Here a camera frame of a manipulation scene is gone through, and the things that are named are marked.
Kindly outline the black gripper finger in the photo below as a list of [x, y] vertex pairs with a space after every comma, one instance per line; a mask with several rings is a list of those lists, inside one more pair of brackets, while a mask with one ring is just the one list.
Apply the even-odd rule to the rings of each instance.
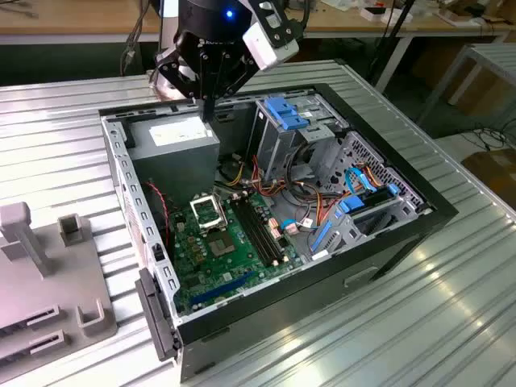
[[214, 116], [215, 103], [222, 97], [235, 94], [257, 71], [258, 66], [251, 55], [242, 55], [239, 58], [223, 56], [209, 99], [210, 121]]
[[155, 57], [155, 89], [172, 100], [188, 98], [200, 109], [201, 120], [210, 121], [210, 96], [202, 92], [201, 77], [185, 62], [175, 48], [167, 48]]

